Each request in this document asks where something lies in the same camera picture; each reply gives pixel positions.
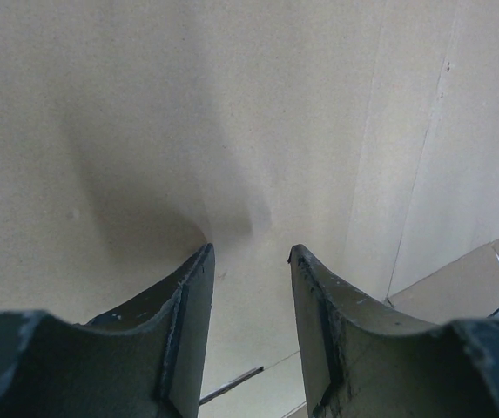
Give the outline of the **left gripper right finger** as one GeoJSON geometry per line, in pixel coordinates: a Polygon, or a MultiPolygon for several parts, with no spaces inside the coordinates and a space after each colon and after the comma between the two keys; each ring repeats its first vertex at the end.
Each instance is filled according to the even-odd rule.
{"type": "Polygon", "coordinates": [[[312,417],[499,417],[499,319],[436,325],[394,310],[305,246],[291,268],[312,417]]]}

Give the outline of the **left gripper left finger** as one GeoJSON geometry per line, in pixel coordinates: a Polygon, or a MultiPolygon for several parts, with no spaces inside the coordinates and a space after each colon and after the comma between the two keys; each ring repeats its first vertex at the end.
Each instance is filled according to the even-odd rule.
{"type": "Polygon", "coordinates": [[[89,322],[0,311],[0,417],[194,417],[214,249],[89,322]]]}

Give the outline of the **brown cardboard box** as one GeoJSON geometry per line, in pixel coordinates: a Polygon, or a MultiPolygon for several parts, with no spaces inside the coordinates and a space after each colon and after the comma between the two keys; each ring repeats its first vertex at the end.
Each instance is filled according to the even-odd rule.
{"type": "Polygon", "coordinates": [[[384,300],[499,238],[499,1],[0,1],[0,310],[206,242],[204,417],[304,400],[287,258],[384,300]]]}

